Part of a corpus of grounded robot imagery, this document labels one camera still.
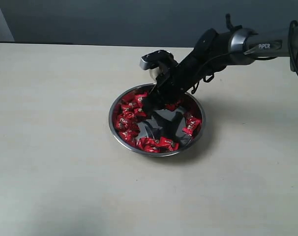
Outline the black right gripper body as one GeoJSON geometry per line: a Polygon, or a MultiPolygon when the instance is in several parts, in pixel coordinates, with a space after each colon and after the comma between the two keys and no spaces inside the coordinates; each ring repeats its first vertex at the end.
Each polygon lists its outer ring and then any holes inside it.
{"type": "Polygon", "coordinates": [[[157,77],[156,86],[150,93],[161,94],[168,102],[175,102],[205,76],[213,74],[213,68],[205,64],[205,54],[192,51],[173,68],[163,71],[157,77]]]}

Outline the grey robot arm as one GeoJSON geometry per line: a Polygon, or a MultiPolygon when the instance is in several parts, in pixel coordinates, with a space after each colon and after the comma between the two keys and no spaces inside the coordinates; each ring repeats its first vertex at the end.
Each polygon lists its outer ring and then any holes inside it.
{"type": "Polygon", "coordinates": [[[143,109],[150,113],[166,104],[176,103],[190,88],[196,90],[200,80],[209,83],[216,72],[230,65],[250,65],[256,60],[279,57],[290,59],[290,69],[298,76],[298,22],[293,20],[286,29],[258,34],[241,25],[233,26],[226,14],[228,32],[205,31],[193,50],[181,61],[158,50],[141,57],[143,70],[158,68],[156,85],[143,101],[143,109]]]}

